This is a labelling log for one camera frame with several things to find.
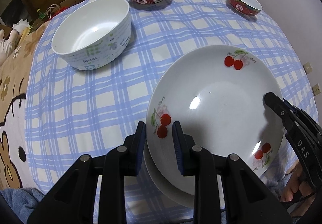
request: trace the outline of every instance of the cherry leaf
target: cherry leaf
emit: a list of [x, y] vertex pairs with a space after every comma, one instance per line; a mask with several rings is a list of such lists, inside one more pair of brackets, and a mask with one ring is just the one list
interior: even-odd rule
[[263, 167], [264, 167], [265, 165], [267, 165], [269, 162], [270, 162], [270, 155], [268, 155], [268, 156], [267, 156], [267, 159], [266, 159], [265, 164], [263, 165]]
[[246, 53], [245, 51], [243, 51], [243, 50], [236, 50], [235, 51], [235, 54], [240, 54], [240, 53]]
[[154, 117], [154, 112], [153, 112], [153, 114], [151, 116], [151, 125], [155, 127], [156, 124], [154, 123], [154, 121], [155, 121], [155, 117]]

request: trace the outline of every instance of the cartoon blanket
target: cartoon blanket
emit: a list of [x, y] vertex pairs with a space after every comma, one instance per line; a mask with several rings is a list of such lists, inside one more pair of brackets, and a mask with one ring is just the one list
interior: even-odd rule
[[0, 189], [36, 187], [25, 143], [25, 100], [33, 53], [48, 22], [29, 34], [0, 67]]

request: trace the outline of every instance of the table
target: table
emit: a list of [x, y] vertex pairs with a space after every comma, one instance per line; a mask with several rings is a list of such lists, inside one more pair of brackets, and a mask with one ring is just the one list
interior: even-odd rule
[[[35, 182], [47, 192], [83, 153], [99, 156], [133, 134], [158, 80], [181, 55], [208, 44], [245, 48], [273, 72], [283, 97], [316, 121], [309, 81], [285, 35], [264, 11], [256, 17], [233, 11], [226, 0], [164, 0], [131, 3], [132, 36], [112, 63], [78, 71], [57, 57], [51, 40], [62, 21], [78, 7], [56, 16], [38, 43], [31, 68], [25, 136]], [[262, 180], [274, 185], [295, 161], [285, 140]], [[175, 204], [155, 187], [143, 163], [137, 178], [125, 179], [128, 223], [180, 222], [191, 209]], [[98, 200], [95, 203], [97, 217]]]

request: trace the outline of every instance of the brown flower pattern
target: brown flower pattern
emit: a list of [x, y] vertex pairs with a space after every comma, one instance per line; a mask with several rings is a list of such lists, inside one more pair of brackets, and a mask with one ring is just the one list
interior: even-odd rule
[[33, 54], [33, 51], [35, 50], [39, 39], [41, 38], [42, 34], [44, 33], [46, 29], [45, 25], [42, 25], [39, 29], [37, 29], [34, 33], [32, 33], [32, 41], [28, 42], [25, 46], [25, 52], [26, 54], [24, 55], [25, 57], [28, 57], [30, 54]]
[[2, 90], [1, 90], [1, 94], [0, 94], [0, 97], [1, 97], [2, 101], [4, 101], [4, 97], [8, 93], [8, 85], [9, 85], [9, 83], [10, 83], [10, 77], [7, 76], [5, 78], [5, 80], [3, 81], [3, 84], [2, 84]]

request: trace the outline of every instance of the screw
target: screw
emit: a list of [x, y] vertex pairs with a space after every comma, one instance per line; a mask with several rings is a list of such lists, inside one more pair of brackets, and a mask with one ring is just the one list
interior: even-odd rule
[[202, 150], [202, 147], [198, 146], [198, 145], [194, 145], [192, 147], [192, 150], [195, 151], [195, 152], [200, 152]]
[[230, 155], [229, 155], [229, 158], [230, 158], [232, 161], [237, 161], [237, 160], [239, 160], [239, 156], [238, 156], [237, 154], [235, 154], [235, 153], [230, 154]]
[[90, 159], [90, 156], [87, 154], [81, 155], [80, 160], [82, 162], [88, 161]]
[[118, 152], [125, 152], [128, 148], [125, 146], [118, 146], [117, 150]]

